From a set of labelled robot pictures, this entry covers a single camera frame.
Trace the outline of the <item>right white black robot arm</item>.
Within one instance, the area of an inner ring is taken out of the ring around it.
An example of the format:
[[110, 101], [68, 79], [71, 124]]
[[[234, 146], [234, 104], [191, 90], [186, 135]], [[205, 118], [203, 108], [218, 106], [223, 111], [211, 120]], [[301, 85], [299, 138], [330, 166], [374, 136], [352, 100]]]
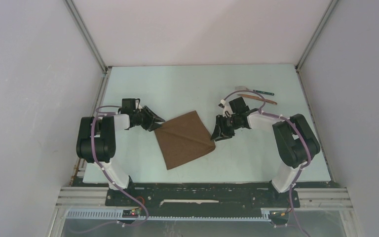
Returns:
[[294, 188], [301, 172], [321, 151], [304, 115], [286, 118], [262, 109], [250, 109], [242, 97], [231, 101], [221, 100], [219, 107], [223, 112], [216, 116], [212, 141], [230, 139], [240, 128], [273, 132], [282, 163], [270, 182], [273, 189], [268, 191], [267, 200], [273, 206], [281, 206], [287, 200], [286, 192]]

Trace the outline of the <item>aluminium corner post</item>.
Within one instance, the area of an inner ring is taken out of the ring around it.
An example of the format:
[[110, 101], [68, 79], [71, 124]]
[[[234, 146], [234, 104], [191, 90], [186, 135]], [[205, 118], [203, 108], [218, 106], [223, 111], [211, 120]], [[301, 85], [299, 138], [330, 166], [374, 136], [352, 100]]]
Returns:
[[96, 59], [99, 67], [101, 68], [102, 72], [105, 74], [108, 70], [108, 66], [104, 62], [101, 53], [99, 52], [97, 45], [95, 41], [93, 40], [90, 31], [88, 30], [86, 23], [84, 22], [75, 2], [73, 0], [64, 0], [64, 3], [70, 13], [70, 15], [73, 18], [73, 21], [75, 22], [76, 26], [78, 27], [79, 32], [81, 33], [83, 39], [85, 40], [85, 43], [87, 44], [88, 48], [90, 49], [93, 57]]
[[340, 0], [331, 0], [324, 11], [316, 29], [314, 30], [310, 40], [308, 41], [304, 51], [302, 52], [295, 68], [297, 72], [300, 72], [301, 68], [305, 64], [309, 54], [311, 53], [314, 45], [317, 43], [321, 33], [323, 32], [327, 22], [329, 21], [330, 17], [332, 16], [333, 12], [335, 11], [337, 5], [339, 4]]

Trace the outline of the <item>right aluminium corner post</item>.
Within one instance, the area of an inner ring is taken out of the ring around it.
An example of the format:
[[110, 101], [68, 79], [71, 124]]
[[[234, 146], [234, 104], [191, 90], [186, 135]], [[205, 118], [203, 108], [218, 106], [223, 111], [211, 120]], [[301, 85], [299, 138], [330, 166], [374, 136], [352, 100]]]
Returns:
[[295, 68], [297, 72], [300, 72], [301, 68], [305, 64], [309, 54], [311, 53], [314, 45], [317, 43], [321, 33], [323, 32], [327, 22], [329, 21], [330, 17], [332, 16], [333, 12], [335, 11], [337, 5], [339, 4], [340, 0], [331, 0], [324, 11], [316, 29], [314, 30], [310, 40], [308, 41], [304, 51], [302, 52]]

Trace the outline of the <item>brown cloth napkin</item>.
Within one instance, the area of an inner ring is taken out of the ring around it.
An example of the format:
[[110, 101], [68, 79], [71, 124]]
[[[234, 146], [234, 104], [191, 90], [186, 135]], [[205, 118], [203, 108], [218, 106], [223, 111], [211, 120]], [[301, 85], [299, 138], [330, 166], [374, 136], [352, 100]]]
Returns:
[[163, 123], [154, 133], [167, 170], [205, 156], [216, 148], [197, 111]]

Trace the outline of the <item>brown wooden knife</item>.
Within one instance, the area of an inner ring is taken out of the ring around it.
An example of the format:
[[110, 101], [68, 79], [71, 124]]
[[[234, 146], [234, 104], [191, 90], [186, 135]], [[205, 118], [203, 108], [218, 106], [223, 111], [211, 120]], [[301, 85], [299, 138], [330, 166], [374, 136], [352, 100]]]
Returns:
[[272, 105], [277, 105], [278, 104], [277, 102], [275, 102], [273, 100], [263, 99], [263, 98], [261, 98], [259, 96], [253, 96], [253, 95], [248, 95], [248, 94], [238, 94], [238, 96], [244, 97], [244, 98], [253, 99], [253, 100], [262, 101], [262, 102], [269, 103], [269, 104], [272, 104]]

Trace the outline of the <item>aluminium frame profile front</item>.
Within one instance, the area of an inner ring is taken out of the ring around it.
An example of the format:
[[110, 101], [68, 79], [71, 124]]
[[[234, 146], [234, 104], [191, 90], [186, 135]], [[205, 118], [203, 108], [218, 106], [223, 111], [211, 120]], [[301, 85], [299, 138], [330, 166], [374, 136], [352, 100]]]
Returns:
[[62, 187], [53, 210], [47, 237], [60, 237], [71, 209], [105, 209], [107, 187]]

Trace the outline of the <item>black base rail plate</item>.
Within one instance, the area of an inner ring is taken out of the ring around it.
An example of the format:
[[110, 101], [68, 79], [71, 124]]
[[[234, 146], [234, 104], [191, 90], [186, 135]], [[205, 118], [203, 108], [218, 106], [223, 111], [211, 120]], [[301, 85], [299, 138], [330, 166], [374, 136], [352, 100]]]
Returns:
[[300, 200], [296, 191], [278, 193], [271, 183], [133, 183], [123, 193], [108, 189], [105, 205], [137, 207], [149, 216], [259, 217], [267, 208], [299, 208]]

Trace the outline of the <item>left aluminium corner post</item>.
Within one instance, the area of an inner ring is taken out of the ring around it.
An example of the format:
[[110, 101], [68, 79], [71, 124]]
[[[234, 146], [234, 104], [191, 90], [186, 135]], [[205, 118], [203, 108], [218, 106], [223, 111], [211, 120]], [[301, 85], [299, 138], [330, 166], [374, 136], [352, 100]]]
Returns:
[[108, 70], [108, 66], [104, 62], [101, 53], [99, 52], [97, 45], [95, 41], [93, 40], [90, 31], [88, 30], [86, 23], [84, 22], [75, 2], [73, 0], [64, 0], [64, 3], [70, 13], [70, 15], [73, 18], [73, 21], [75, 22], [76, 26], [78, 27], [79, 32], [81, 33], [83, 39], [85, 40], [85, 43], [87, 44], [88, 48], [90, 49], [93, 57], [96, 59], [99, 67], [101, 68], [102, 72], [105, 74]]

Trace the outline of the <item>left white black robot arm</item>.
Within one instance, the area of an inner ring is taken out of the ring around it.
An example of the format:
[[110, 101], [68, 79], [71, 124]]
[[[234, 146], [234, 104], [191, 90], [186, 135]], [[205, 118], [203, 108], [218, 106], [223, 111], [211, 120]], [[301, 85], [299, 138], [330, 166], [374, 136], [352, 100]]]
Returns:
[[140, 101], [139, 98], [124, 98], [120, 106], [113, 106], [117, 109], [115, 112], [101, 112], [100, 109], [107, 108], [101, 106], [96, 109], [95, 116], [82, 117], [76, 142], [77, 156], [100, 168], [109, 187], [119, 190], [117, 199], [127, 206], [135, 202], [136, 192], [128, 187], [131, 177], [114, 160], [116, 132], [138, 126], [152, 132], [165, 122], [148, 106], [141, 106]]

